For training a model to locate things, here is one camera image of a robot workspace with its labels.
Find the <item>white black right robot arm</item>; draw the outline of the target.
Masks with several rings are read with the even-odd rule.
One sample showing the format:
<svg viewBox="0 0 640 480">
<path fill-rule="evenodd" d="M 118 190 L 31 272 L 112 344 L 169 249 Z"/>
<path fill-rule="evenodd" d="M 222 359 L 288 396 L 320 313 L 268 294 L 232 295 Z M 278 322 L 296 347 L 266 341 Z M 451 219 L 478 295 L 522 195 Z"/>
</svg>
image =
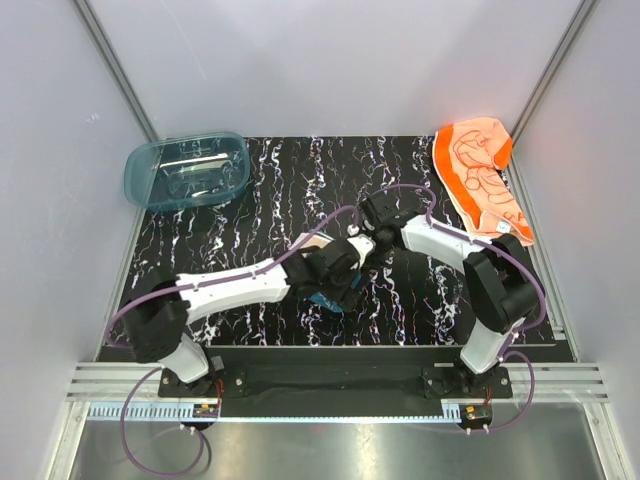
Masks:
<svg viewBox="0 0 640 480">
<path fill-rule="evenodd" d="M 546 317 L 545 292 L 525 247 L 511 234 L 472 238 L 428 213 L 400 210 L 383 194 L 365 199 L 359 208 L 377 253 L 385 256 L 399 249 L 423 254 L 464 275 L 475 323 L 436 391 L 480 394 L 518 334 Z"/>
</svg>

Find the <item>teal beige cartoon towel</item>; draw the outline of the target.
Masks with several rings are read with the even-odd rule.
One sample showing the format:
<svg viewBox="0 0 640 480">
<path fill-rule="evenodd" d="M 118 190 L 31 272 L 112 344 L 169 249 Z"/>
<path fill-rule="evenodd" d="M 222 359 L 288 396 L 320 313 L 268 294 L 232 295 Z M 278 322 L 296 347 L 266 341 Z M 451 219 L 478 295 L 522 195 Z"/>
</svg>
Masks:
<svg viewBox="0 0 640 480">
<path fill-rule="evenodd" d="M 324 247 L 326 246 L 329 242 L 333 241 L 333 240 L 340 240 L 340 239 L 333 239 L 323 233 L 318 233 L 315 234 L 310 240 L 304 242 L 303 239 L 307 236 L 307 233 L 303 233 L 300 234 L 299 237 L 296 239 L 295 242 L 295 246 L 300 245 L 300 248 L 303 247 L 311 247 L 311 246 L 318 246 L 318 247 Z M 358 271 L 358 274 L 355 278 L 355 280 L 353 281 L 351 287 L 352 288 L 356 288 L 356 285 L 358 284 L 358 281 L 361 279 L 361 274 L 360 274 L 360 269 Z M 341 311 L 338 310 L 338 307 L 336 305 L 336 303 L 330 303 L 329 301 L 323 299 L 320 295 L 314 295 L 311 299 L 306 299 L 311 301 L 312 303 L 316 303 L 318 305 L 320 305 L 321 307 L 328 309 L 332 312 L 337 312 L 337 313 L 341 313 Z"/>
</svg>

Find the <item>orange cartoon towel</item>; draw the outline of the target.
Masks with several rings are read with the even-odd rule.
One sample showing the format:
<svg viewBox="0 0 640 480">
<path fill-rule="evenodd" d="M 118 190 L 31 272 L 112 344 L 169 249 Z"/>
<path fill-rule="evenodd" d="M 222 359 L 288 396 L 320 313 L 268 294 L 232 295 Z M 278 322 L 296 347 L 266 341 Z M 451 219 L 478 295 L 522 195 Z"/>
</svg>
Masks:
<svg viewBox="0 0 640 480">
<path fill-rule="evenodd" d="M 512 147 L 500 120 L 479 117 L 440 128 L 432 158 L 467 232 L 490 238 L 509 233 L 529 247 L 535 242 L 533 231 L 501 176 Z"/>
</svg>

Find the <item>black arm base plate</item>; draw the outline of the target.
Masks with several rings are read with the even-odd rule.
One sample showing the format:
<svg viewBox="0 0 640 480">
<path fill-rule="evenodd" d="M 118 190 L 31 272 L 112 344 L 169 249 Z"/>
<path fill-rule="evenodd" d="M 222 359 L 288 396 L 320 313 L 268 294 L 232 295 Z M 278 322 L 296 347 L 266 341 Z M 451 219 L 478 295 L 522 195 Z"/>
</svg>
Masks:
<svg viewBox="0 0 640 480">
<path fill-rule="evenodd" d="M 190 384 L 166 370 L 159 395 L 205 398 L 225 388 L 227 398 L 276 392 L 397 392 L 427 399 L 510 399 L 508 370 L 473 374 L 459 346 L 211 347 L 212 372 Z"/>
</svg>

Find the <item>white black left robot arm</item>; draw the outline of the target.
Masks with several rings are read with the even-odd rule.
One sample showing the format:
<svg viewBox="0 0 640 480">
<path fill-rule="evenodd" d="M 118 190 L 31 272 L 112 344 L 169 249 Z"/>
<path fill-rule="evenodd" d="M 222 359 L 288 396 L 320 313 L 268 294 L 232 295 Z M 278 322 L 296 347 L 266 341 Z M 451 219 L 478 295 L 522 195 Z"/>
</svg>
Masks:
<svg viewBox="0 0 640 480">
<path fill-rule="evenodd" d="M 329 310 L 354 303 L 360 269 L 374 244 L 363 236 L 318 244 L 314 239 L 281 262 L 269 258 L 244 268 L 209 274 L 150 273 L 126 297 L 121 319 L 134 360 L 159 363 L 196 396 L 215 386 L 216 372 L 203 347 L 185 333 L 188 324 L 214 313 L 295 297 Z"/>
</svg>

